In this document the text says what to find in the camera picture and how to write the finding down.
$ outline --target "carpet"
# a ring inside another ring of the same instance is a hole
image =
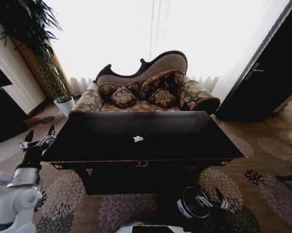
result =
[[[48,116],[54,116],[51,123],[31,128],[34,140],[45,136],[51,124],[58,133],[67,120],[52,104],[39,115]],[[245,156],[226,166],[204,170],[197,181],[212,200],[218,198],[215,187],[229,200],[225,218],[231,232],[292,233],[292,182],[276,178],[292,174],[292,102],[263,122],[212,118]],[[0,143],[0,171],[13,172],[22,161],[18,143],[26,134]],[[42,166],[44,196],[34,215],[38,233],[113,233],[135,219],[158,223],[173,219],[169,216],[169,195],[88,196],[73,171],[58,171],[47,163]],[[0,186],[0,196],[8,191]],[[193,220],[191,226],[192,232],[214,232],[211,216]]]

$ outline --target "dark wooden table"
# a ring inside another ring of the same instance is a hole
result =
[[[170,192],[240,157],[206,112],[99,112],[71,114],[43,162],[75,171],[90,195]]]

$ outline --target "table leg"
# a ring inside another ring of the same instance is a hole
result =
[[[189,175],[189,185],[196,186],[197,180],[198,180],[201,172],[210,166],[212,166],[212,164],[208,164],[208,163],[196,164],[195,167],[193,168],[192,172]]]
[[[91,178],[90,178],[87,170],[85,168],[83,168],[83,169],[77,168],[77,169],[72,169],[72,170],[75,171],[79,175],[79,177],[83,183],[83,186],[86,190],[86,193],[88,195],[91,195],[93,193],[93,190],[92,190],[92,186],[91,186]]]

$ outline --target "potted plant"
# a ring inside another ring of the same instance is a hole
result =
[[[68,116],[75,104],[64,75],[52,57],[49,42],[56,37],[47,28],[61,30],[52,9],[42,0],[0,0],[0,24],[4,27],[1,39],[5,45],[10,36],[31,50],[54,103]]]

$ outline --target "throw pillow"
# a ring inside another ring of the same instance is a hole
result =
[[[149,102],[165,109],[171,108],[176,103],[175,95],[171,94],[165,88],[159,88],[148,100]]]
[[[121,109],[134,104],[136,99],[137,98],[125,86],[119,88],[112,95],[112,102]]]
[[[112,94],[122,86],[125,86],[135,96],[139,95],[140,87],[138,85],[138,81],[134,81],[129,84],[104,83],[98,87],[98,91],[101,93],[105,100],[111,100]]]
[[[146,100],[161,87],[168,89],[173,95],[176,95],[183,81],[183,71],[177,69],[163,71],[143,83],[140,90],[140,97]]]

